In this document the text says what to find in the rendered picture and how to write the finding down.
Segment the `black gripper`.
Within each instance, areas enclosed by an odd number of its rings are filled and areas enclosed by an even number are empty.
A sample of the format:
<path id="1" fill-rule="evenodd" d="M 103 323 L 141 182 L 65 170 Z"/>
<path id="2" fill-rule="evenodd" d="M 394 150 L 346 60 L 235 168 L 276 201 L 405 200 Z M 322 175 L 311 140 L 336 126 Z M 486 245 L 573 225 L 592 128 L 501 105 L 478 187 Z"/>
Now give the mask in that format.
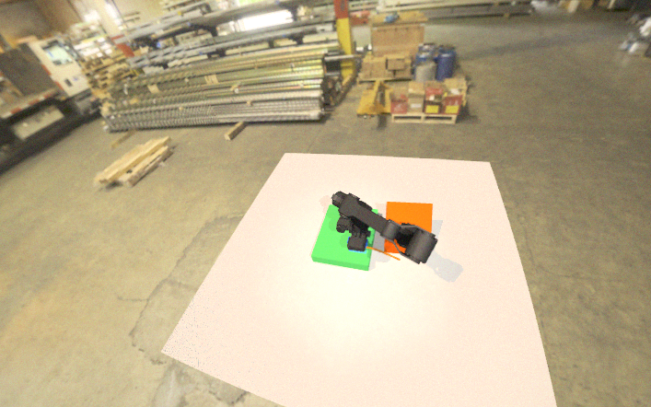
<path id="1" fill-rule="evenodd" d="M 363 222 L 356 222 L 351 218 L 353 231 L 355 232 L 348 240 L 347 249 L 364 252 L 366 250 L 366 233 L 369 226 Z"/>

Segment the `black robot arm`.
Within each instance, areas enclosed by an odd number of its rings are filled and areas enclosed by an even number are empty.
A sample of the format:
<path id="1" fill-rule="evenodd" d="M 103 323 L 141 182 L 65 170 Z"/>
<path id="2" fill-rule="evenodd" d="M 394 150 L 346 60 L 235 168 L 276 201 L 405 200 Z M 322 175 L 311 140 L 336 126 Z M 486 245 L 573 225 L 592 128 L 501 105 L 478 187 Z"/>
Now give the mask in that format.
<path id="1" fill-rule="evenodd" d="M 341 191 L 332 195 L 332 204 L 338 207 L 340 217 L 336 229 L 339 233 L 349 230 L 353 234 L 351 218 L 356 222 L 363 222 L 372 227 L 385 240 L 392 242 L 400 255 L 412 262 L 425 264 L 435 249 L 438 240 L 435 234 L 425 230 L 423 227 L 411 225 L 410 223 L 398 224 L 391 219 L 374 213 L 372 206 L 360 201 L 360 198 L 352 193 Z M 406 248 L 404 253 L 398 248 L 394 239 L 400 246 Z"/>

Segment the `green flat block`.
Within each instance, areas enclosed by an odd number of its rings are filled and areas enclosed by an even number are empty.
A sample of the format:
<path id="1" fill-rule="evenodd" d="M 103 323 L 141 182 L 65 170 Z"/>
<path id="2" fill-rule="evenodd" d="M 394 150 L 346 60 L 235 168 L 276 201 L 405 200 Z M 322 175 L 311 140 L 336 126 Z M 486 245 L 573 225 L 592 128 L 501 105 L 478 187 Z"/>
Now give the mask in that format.
<path id="1" fill-rule="evenodd" d="M 336 229 L 337 221 L 340 217 L 338 207 L 330 204 L 323 220 L 315 247 L 311 254 L 311 259 L 316 263 L 328 263 L 342 267 L 348 267 L 363 271 L 368 271 L 371 249 L 364 252 L 347 249 L 348 238 L 353 234 L 349 230 L 339 233 Z M 373 248 L 376 230 L 369 227 L 366 237 L 368 239 L 367 247 Z"/>

